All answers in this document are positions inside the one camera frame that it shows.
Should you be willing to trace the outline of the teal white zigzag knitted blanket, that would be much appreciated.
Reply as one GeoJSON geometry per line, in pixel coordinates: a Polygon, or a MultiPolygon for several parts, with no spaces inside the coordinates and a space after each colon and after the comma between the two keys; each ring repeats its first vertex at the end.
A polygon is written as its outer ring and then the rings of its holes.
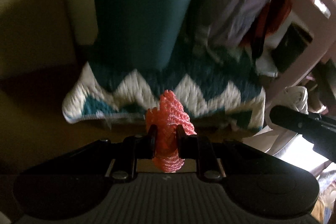
{"type": "Polygon", "coordinates": [[[125,61],[90,60],[66,95],[62,112],[69,123],[142,121],[167,90],[175,94],[193,124],[232,119],[253,133],[264,124],[265,91],[242,48],[175,50],[161,71],[142,71],[125,61]]]}

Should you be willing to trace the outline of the teal plastic trash bin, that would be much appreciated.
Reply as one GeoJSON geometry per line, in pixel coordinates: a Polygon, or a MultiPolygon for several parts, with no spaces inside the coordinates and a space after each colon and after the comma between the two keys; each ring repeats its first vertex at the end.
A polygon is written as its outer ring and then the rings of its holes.
{"type": "Polygon", "coordinates": [[[139,70],[170,60],[191,0],[94,0],[98,38],[139,70]]]}

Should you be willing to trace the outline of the white tissue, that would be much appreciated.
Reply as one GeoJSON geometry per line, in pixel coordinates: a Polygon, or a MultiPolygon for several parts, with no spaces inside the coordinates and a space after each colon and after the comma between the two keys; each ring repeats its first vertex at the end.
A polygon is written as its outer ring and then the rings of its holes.
{"type": "Polygon", "coordinates": [[[304,86],[293,86],[284,90],[283,104],[294,111],[308,114],[307,99],[308,92],[304,86]]]}

